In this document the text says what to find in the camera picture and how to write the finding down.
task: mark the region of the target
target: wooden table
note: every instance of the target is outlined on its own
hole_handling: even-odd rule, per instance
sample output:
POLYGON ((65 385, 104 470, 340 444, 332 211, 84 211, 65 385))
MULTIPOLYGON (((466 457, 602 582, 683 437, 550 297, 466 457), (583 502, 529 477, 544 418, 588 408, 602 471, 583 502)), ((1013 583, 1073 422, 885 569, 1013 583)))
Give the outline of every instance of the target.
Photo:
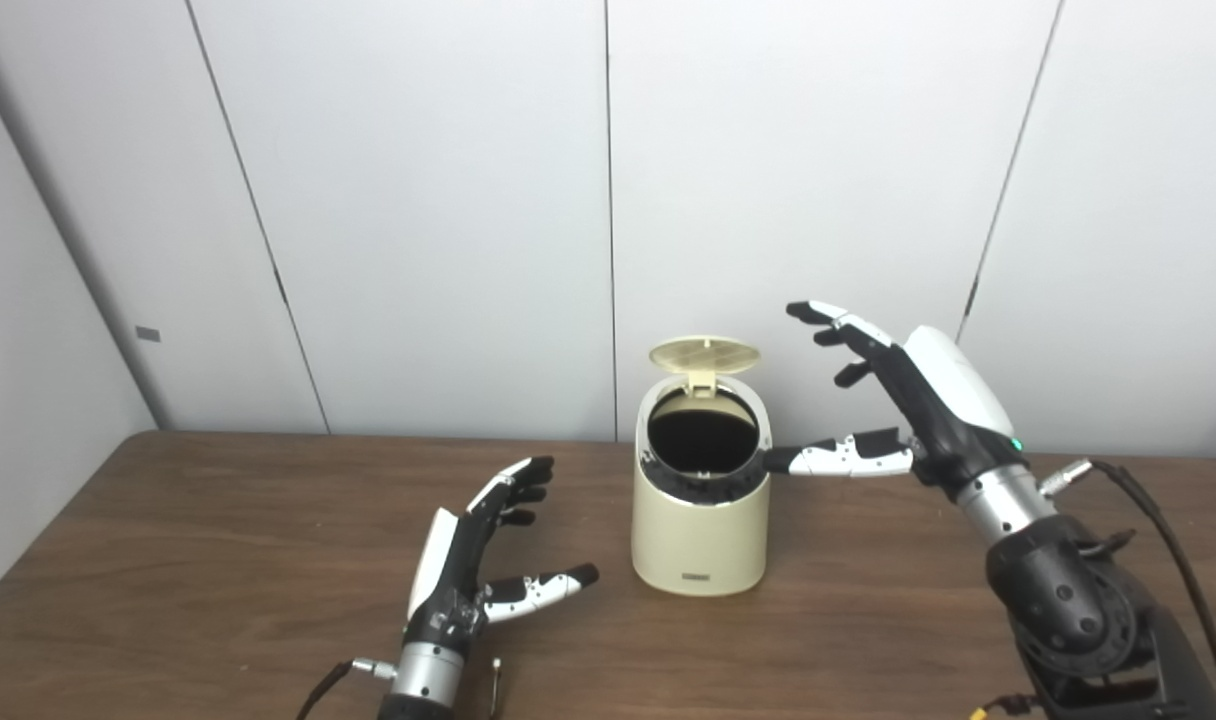
MULTIPOLYGON (((1028 692, 983 544, 908 477, 776 479, 769 574, 748 594, 660 594, 630 566, 631 448, 563 441, 148 433, 125 441, 0 583, 0 719, 291 719, 334 662, 396 659, 421 544, 495 469, 556 456, 531 528, 485 576, 591 559, 603 579, 489 629, 458 696, 484 720, 959 720, 1028 692)), ((1040 474, 1065 459, 1036 457, 1040 474)), ((1216 612, 1216 461, 1130 460, 1216 612)), ((1105 479, 1062 496, 1207 653, 1156 534, 1105 479)), ((313 719, 371 719, 353 674, 313 719)))

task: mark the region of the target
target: black cable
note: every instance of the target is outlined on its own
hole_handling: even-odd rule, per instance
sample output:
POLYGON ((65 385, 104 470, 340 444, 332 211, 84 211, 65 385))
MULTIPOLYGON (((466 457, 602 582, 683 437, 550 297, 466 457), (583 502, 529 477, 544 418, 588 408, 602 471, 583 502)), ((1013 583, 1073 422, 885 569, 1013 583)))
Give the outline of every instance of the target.
POLYGON ((1194 569, 1187 559, 1184 550, 1181 550, 1181 542, 1176 539, 1172 528, 1164 519, 1160 506, 1145 491, 1145 488, 1137 482, 1137 478, 1133 478, 1128 468, 1116 468, 1116 466, 1099 460, 1093 460, 1092 465, 1093 468, 1105 473, 1107 478, 1110 478, 1126 496, 1131 497, 1147 518, 1152 519, 1155 529, 1160 531, 1160 538, 1164 538, 1164 544, 1166 544, 1169 552, 1172 555, 1172 561, 1176 562, 1176 569, 1181 573, 1181 581, 1186 584, 1186 592, 1190 596, 1194 612, 1199 615, 1199 625, 1203 625, 1203 635, 1204 639, 1207 639, 1207 647, 1212 651, 1212 663, 1216 665, 1216 623, 1212 619, 1212 611, 1207 608, 1207 598, 1203 596, 1199 580, 1194 576, 1194 569))
POLYGON ((987 702, 986 705, 983 705, 983 710, 991 711, 996 707, 1009 716, 1029 715, 1034 708, 1038 707, 1038 698, 1034 694, 1004 694, 987 702))
POLYGON ((303 703, 302 710, 297 713, 297 720, 306 720, 306 715, 310 715, 310 708, 315 707, 315 703, 323 697, 323 693, 332 690, 333 685, 337 684, 337 680, 343 679, 350 670, 350 660, 338 662, 337 666, 328 670, 328 674, 323 675, 323 680, 320 680, 320 682, 315 685, 315 690, 310 691, 310 694, 306 696, 306 702, 303 703))

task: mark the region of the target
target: open lid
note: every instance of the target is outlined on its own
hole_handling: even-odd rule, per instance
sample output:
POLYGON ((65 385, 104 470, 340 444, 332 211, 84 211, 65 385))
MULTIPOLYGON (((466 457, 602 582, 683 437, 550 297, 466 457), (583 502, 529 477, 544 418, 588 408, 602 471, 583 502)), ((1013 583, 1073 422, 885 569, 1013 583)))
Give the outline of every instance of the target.
POLYGON ((687 393, 713 396, 716 375, 739 373, 759 361, 759 350, 728 337, 687 336, 666 341, 648 354, 658 369, 687 375, 687 393))

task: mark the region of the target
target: cream trash can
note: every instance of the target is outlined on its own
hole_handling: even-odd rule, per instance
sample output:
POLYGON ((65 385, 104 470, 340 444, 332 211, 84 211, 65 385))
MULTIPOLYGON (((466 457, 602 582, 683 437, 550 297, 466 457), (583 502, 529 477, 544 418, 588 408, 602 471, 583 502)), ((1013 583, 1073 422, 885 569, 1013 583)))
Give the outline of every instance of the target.
POLYGON ((719 596, 754 587, 769 550, 769 415, 726 375, 759 360, 730 338, 694 336, 654 347, 671 377, 653 386, 635 426, 631 557, 644 583, 719 596))

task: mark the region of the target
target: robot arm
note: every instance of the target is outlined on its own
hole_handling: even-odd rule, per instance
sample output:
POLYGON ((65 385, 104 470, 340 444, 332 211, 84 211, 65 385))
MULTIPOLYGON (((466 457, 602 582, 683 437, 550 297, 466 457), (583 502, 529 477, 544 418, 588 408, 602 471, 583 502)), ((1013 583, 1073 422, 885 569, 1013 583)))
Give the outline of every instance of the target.
MULTIPOLYGON (((818 345, 856 351, 858 360, 835 376, 839 387, 873 373, 910 422, 914 473, 946 491, 989 545, 989 585, 1009 611, 1018 653, 1051 720, 1216 720, 1216 693, 1171 612, 1115 566, 1128 536, 1102 541, 1052 504, 1092 465, 1036 480, 997 398, 945 333, 919 327, 897 345, 840 306, 793 302, 786 310, 824 326, 814 337, 818 345), (1118 679, 1138 670, 1148 675, 1118 679)), ((855 476, 843 471, 854 461, 886 468, 883 474, 903 469, 895 462, 872 468, 863 437, 869 433, 852 435, 846 450, 777 448, 765 465, 790 474, 855 476)), ((895 432, 879 437, 882 450, 896 441, 895 432)))
POLYGON ((451 719, 471 646, 488 623, 539 611, 599 579, 591 564, 484 585, 477 579, 495 530, 535 519, 518 505, 545 499, 553 463, 550 457, 516 462, 489 480, 460 518, 447 510, 435 512, 412 583, 401 659, 388 673, 393 687, 378 720, 451 719))

